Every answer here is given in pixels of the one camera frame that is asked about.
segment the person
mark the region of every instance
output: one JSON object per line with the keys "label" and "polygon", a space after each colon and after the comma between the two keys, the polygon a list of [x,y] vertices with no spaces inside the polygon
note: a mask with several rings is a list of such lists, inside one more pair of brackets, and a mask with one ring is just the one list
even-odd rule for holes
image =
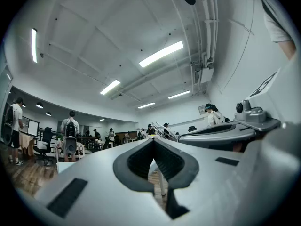
{"label": "person", "polygon": [[95,132],[95,133],[94,133],[94,137],[95,137],[95,139],[97,139],[97,140],[101,140],[99,132],[97,132],[97,130],[96,130],[96,129],[94,129],[93,131]]}
{"label": "person", "polygon": [[88,128],[86,128],[86,137],[89,137],[90,136],[90,131],[89,131],[89,129]]}
{"label": "person", "polygon": [[205,112],[209,113],[208,116],[209,126],[219,125],[225,122],[225,118],[223,117],[222,113],[218,111],[215,105],[206,104]]}
{"label": "person", "polygon": [[124,134],[124,139],[125,139],[125,142],[124,143],[128,143],[128,140],[129,140],[130,137],[130,132]]}
{"label": "person", "polygon": [[271,41],[277,43],[291,60],[296,51],[296,45],[289,34],[288,21],[281,15],[281,9],[274,0],[261,0],[264,10],[263,18],[268,29]]}
{"label": "person", "polygon": [[148,134],[148,135],[156,135],[157,134],[155,129],[152,127],[151,124],[148,125],[148,129],[146,131],[146,134]]}
{"label": "person", "polygon": [[[73,123],[73,125],[74,125],[74,128],[75,128],[74,135],[77,135],[79,133],[79,124],[77,123],[76,120],[74,120],[74,116],[75,116],[75,111],[70,111],[69,118],[64,119],[62,121],[61,132],[64,134],[64,136],[66,136],[66,128],[70,123]],[[64,154],[65,162],[69,162],[68,150],[67,150],[67,148],[65,148],[65,145],[63,145],[63,154]],[[71,155],[71,158],[72,158],[72,162],[75,162],[75,154]]]}
{"label": "person", "polygon": [[116,136],[116,134],[115,134],[115,132],[113,131],[113,128],[110,128],[110,132],[109,132],[109,140],[110,140],[111,142],[113,142],[113,143],[114,143],[114,141],[115,141],[115,136]]}
{"label": "person", "polygon": [[22,104],[23,104],[23,99],[19,97],[16,101],[15,104],[12,104],[12,110],[14,113],[14,118],[12,122],[12,127],[13,127],[13,132],[12,132],[12,137],[11,141],[8,145],[8,154],[9,154],[9,163],[13,163],[13,156],[15,158],[15,165],[19,166],[22,165],[23,162],[19,160],[18,156],[18,148],[20,147],[20,142],[19,142],[19,128],[23,128],[22,124]]}
{"label": "person", "polygon": [[[168,128],[168,125],[169,125],[168,123],[164,123],[163,126],[166,127],[166,128]],[[164,128],[164,134],[165,134],[166,139],[170,138],[169,135],[168,135],[169,131],[167,129],[165,129],[165,128]]]}
{"label": "person", "polygon": [[145,138],[146,138],[146,132],[144,131],[144,128],[142,128],[140,131],[140,139],[145,139]]}

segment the ceiling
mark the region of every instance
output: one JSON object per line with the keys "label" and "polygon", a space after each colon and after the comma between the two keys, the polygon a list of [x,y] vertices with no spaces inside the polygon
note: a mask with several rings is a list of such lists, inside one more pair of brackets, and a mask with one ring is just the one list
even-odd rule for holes
{"label": "ceiling", "polygon": [[[113,113],[104,113],[108,108],[134,115],[141,105],[172,103],[180,98],[169,96],[187,90],[204,93],[207,84],[199,90],[192,86],[191,62],[204,62],[206,12],[212,16],[212,7],[213,0],[206,8],[204,0],[194,6],[184,0],[29,0],[4,41],[10,69],[17,71],[14,86],[60,106],[66,106],[66,97],[76,97],[76,105],[95,107],[77,111],[96,114],[98,108],[98,115],[111,118]],[[32,28],[38,31],[37,64],[32,60]],[[139,65],[179,41],[183,49],[145,68]],[[120,84],[100,95],[114,80]]]}

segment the man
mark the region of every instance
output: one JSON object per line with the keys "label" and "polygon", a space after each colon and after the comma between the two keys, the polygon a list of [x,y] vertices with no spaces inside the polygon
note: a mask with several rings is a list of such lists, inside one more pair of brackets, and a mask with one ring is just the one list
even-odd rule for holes
{"label": "man", "polygon": [[99,134],[99,132],[97,132],[97,130],[96,129],[94,129],[93,130],[95,133],[94,133],[94,137],[95,137],[95,139],[97,139],[97,140],[101,140],[100,139],[100,134]]}
{"label": "man", "polygon": [[86,137],[89,137],[90,136],[90,131],[88,130],[88,128],[86,128]]}
{"label": "man", "polygon": [[13,163],[13,156],[15,157],[15,165],[19,166],[22,165],[23,162],[19,160],[18,157],[18,148],[20,147],[19,144],[19,128],[23,128],[22,124],[22,104],[23,104],[23,99],[18,98],[16,103],[11,105],[14,113],[14,119],[12,123],[13,127],[13,133],[12,133],[12,138],[11,141],[8,145],[8,154],[9,154],[9,162]]}
{"label": "man", "polygon": [[[164,123],[164,125],[163,125],[163,126],[167,128],[167,127],[168,127],[168,125],[169,125],[168,123]],[[168,134],[169,134],[169,131],[168,131],[167,129],[165,129],[165,128],[164,128],[164,133],[165,133],[165,137],[166,137],[166,139],[169,139],[169,135],[168,135]]]}
{"label": "man", "polygon": [[148,134],[148,135],[156,135],[157,134],[151,124],[149,124],[148,129],[146,130],[146,134]]}
{"label": "man", "polygon": [[[74,128],[75,128],[75,133],[74,136],[76,136],[79,133],[79,124],[77,123],[76,120],[74,120],[75,116],[75,111],[70,111],[69,112],[69,118],[63,120],[62,125],[61,125],[61,132],[64,134],[64,136],[66,136],[66,128],[68,126],[68,124],[73,123]],[[68,150],[67,148],[65,148],[65,145],[63,145],[63,154],[64,154],[64,158],[65,158],[65,162],[69,162],[68,159]],[[72,157],[72,162],[75,162],[75,154],[71,155]]]}

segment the bag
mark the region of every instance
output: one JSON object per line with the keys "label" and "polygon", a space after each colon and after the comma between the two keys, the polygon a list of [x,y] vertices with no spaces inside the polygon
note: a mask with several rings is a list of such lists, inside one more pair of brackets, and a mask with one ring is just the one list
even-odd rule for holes
{"label": "bag", "polygon": [[66,124],[66,136],[75,137],[75,125],[72,121],[67,122]]}
{"label": "bag", "polygon": [[6,123],[13,125],[13,121],[14,121],[14,109],[13,106],[11,105],[8,109]]}

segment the black rubber pad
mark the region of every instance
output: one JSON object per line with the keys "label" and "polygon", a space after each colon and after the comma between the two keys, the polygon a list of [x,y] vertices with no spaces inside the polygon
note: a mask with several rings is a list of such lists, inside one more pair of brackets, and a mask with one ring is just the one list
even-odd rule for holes
{"label": "black rubber pad", "polygon": [[64,218],[81,192],[87,185],[87,181],[75,178],[67,187],[47,206],[56,215]]}

